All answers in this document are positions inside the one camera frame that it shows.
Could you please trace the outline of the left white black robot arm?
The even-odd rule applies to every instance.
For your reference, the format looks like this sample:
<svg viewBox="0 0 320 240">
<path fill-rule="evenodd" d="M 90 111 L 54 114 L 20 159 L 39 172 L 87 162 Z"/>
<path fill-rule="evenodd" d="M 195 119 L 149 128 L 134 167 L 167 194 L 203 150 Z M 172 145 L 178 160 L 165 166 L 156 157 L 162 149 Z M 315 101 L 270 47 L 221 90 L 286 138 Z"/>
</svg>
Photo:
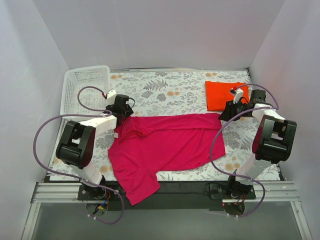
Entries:
<svg viewBox="0 0 320 240">
<path fill-rule="evenodd" d="M 106 180 L 92 161 L 96 137 L 115 130 L 133 114 L 129 101 L 131 97 L 117 94 L 113 104 L 106 107 L 104 114 L 109 116 L 95 117 L 76 122 L 68 121 L 62 132 L 55 155 L 64 164 L 71 167 L 76 175 L 85 180 L 84 190 L 95 200 L 106 196 Z"/>
</svg>

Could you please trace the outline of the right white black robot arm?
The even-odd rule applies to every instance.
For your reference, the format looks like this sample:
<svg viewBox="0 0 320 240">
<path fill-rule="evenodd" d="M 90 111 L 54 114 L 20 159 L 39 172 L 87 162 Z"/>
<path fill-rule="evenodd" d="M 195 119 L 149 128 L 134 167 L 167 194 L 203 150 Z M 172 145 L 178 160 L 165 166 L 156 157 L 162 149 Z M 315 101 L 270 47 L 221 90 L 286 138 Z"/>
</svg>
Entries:
<svg viewBox="0 0 320 240">
<path fill-rule="evenodd" d="M 264 90 L 253 90 L 250 100 L 242 100 L 244 91 L 231 89 L 233 100 L 227 101 L 225 109 L 218 117 L 222 121 L 237 121 L 243 113 L 245 117 L 258 120 L 259 127 L 252 143 L 252 155 L 228 177 L 225 193 L 232 199 L 248 195 L 253 191 L 253 182 L 265 169 L 288 160 L 294 142 L 297 123 L 280 116 L 273 106 L 266 102 Z"/>
</svg>

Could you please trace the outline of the white plastic basket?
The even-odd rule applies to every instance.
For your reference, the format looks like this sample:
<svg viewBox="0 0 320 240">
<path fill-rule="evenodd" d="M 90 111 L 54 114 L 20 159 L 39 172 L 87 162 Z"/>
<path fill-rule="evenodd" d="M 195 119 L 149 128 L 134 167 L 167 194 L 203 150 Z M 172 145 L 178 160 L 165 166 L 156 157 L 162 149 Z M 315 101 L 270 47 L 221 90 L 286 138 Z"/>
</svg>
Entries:
<svg viewBox="0 0 320 240">
<path fill-rule="evenodd" d="M 111 90 L 110 69 L 106 65 L 75 68 L 64 75 L 60 114 L 98 115 Z"/>
</svg>

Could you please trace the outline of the magenta t shirt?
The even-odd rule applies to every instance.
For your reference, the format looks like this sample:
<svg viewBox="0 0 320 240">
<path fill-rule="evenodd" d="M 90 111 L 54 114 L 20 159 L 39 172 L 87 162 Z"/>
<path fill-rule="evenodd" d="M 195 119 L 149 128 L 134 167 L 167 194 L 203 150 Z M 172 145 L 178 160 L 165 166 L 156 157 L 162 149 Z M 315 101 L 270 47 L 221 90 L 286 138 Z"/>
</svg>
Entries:
<svg viewBox="0 0 320 240">
<path fill-rule="evenodd" d="M 217 113 L 130 116 L 108 149 L 113 173 L 132 206 L 160 189 L 157 173 L 199 168 L 225 156 Z"/>
</svg>

